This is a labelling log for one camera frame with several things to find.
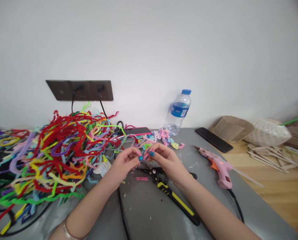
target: bottle label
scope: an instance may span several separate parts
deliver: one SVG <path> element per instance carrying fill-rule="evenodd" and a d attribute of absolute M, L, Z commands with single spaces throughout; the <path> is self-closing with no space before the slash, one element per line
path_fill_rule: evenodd
<path fill-rule="evenodd" d="M 175 117 L 185 117 L 187 115 L 189 108 L 178 107 L 176 105 L 172 106 L 171 114 Z"/>

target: woman's right hand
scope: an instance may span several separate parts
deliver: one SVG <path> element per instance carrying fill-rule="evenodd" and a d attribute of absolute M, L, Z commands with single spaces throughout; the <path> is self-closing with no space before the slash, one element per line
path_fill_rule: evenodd
<path fill-rule="evenodd" d="M 193 179 L 193 177 L 184 167 L 176 153 L 161 143 L 155 143 L 150 148 L 147 148 L 143 155 L 151 152 L 153 148 L 155 149 L 153 151 L 154 155 L 149 155 L 147 160 L 155 160 L 177 187 L 180 189 L 184 188 L 185 183 Z"/>

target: wooden floor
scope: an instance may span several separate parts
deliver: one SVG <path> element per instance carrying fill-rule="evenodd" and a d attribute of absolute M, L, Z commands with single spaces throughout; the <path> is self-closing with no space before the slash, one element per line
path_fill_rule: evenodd
<path fill-rule="evenodd" d="M 298 169 L 290 169 L 289 174 L 280 172 L 252 159 L 247 153 L 247 142 L 241 141 L 223 156 L 235 168 L 263 184 L 259 187 L 248 179 L 245 181 L 268 203 L 284 220 L 298 231 Z"/>

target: woman's left hand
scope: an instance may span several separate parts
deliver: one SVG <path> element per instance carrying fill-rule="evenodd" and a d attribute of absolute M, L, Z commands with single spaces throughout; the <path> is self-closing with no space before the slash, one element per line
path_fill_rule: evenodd
<path fill-rule="evenodd" d="M 139 156 L 142 156 L 139 149 L 130 147 L 119 153 L 109 171 L 104 175 L 101 181 L 115 191 L 128 172 L 140 164 Z"/>

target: bracelet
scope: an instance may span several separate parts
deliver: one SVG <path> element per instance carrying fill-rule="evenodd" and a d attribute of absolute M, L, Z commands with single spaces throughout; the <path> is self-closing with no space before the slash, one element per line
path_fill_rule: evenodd
<path fill-rule="evenodd" d="M 66 228 L 66 220 L 67 220 L 68 216 L 65 218 L 64 223 L 63 223 L 63 230 L 64 230 L 64 233 L 65 233 L 65 236 L 67 237 L 67 239 L 70 239 L 70 240 L 86 240 L 86 236 L 83 237 L 83 238 L 75 238 L 75 237 L 73 237 L 73 236 L 68 232 L 68 229 Z"/>

